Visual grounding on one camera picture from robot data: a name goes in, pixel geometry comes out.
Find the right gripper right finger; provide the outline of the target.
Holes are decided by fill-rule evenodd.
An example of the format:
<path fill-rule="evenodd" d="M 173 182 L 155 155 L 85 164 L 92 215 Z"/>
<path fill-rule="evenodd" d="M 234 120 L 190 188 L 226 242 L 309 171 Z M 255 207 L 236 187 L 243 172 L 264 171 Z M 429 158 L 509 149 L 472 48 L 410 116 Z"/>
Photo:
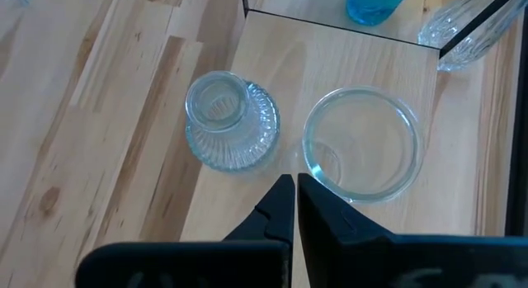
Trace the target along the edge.
<path fill-rule="evenodd" d="M 312 287 L 525 287 L 527 240 L 395 234 L 310 175 L 298 219 Z"/>

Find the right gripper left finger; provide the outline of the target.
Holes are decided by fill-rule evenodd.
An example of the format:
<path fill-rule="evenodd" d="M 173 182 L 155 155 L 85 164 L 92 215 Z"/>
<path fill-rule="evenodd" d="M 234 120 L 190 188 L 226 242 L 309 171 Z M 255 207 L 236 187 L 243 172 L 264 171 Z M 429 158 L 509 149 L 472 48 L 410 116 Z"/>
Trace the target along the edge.
<path fill-rule="evenodd" d="M 99 287 L 289 287 L 295 183 L 280 176 L 251 213 L 214 242 L 112 243 L 80 263 L 75 285 Z"/>

